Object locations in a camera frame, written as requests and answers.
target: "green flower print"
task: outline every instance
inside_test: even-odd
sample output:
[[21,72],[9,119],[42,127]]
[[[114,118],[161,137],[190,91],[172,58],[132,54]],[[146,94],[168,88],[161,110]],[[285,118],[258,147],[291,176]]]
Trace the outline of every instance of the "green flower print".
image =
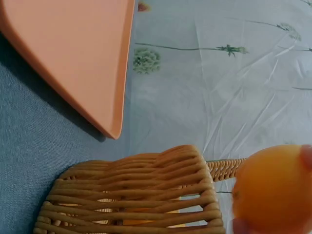
[[305,2],[307,5],[309,5],[310,7],[312,7],[312,2],[304,1],[304,0],[300,0],[300,1]]
[[301,41],[301,35],[295,30],[294,27],[292,27],[288,23],[272,24],[272,23],[265,23],[265,22],[252,21],[252,20],[246,20],[246,22],[260,23],[260,24],[265,24],[265,25],[269,25],[269,26],[272,26],[272,27],[276,27],[276,28],[282,29],[283,31],[288,32],[288,36],[290,38],[298,40],[298,41]]
[[162,45],[153,45],[153,44],[147,44],[147,43],[136,43],[137,45],[145,45],[145,46],[152,46],[152,47],[158,47],[158,48],[165,48],[165,49],[172,49],[172,50],[182,50],[182,51],[194,51],[194,50],[219,50],[219,51],[225,51],[228,52],[228,55],[233,55],[235,57],[235,52],[246,54],[248,53],[247,49],[245,47],[231,47],[230,45],[226,46],[220,46],[216,48],[176,48],[176,47],[170,47],[170,46],[162,46]]
[[160,69],[160,55],[149,48],[135,49],[133,70],[139,74],[150,74]]

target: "wicker weave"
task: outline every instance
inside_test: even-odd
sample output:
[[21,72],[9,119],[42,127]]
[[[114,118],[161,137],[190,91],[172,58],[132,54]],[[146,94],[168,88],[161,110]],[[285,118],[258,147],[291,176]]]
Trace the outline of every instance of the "wicker weave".
[[[213,178],[233,177],[240,163],[205,162],[194,146],[185,145],[77,164],[55,181],[34,233],[224,234]],[[175,212],[194,206],[200,211]],[[183,225],[203,220],[202,226]]]

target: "orange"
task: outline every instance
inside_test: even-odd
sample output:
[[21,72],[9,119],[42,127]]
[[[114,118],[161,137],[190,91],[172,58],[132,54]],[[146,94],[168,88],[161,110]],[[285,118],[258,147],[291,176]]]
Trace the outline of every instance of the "orange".
[[312,228],[312,175],[302,158],[312,148],[280,145],[250,156],[237,171],[233,213],[264,234],[306,234]]

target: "plastic sheet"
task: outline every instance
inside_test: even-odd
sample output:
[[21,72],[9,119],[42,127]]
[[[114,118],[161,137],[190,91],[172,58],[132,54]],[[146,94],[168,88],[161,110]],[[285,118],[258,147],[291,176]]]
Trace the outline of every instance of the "plastic sheet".
[[[141,2],[131,153],[195,144],[218,160],[311,143],[311,24],[309,0]],[[219,195],[231,233],[231,195]]]

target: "blue fabric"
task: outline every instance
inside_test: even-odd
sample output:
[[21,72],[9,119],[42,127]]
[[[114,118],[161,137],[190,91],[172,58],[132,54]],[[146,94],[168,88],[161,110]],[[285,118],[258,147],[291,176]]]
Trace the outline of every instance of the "blue fabric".
[[1,234],[32,233],[53,181],[69,166],[129,154],[129,53],[123,130],[114,141],[71,108],[0,35]]

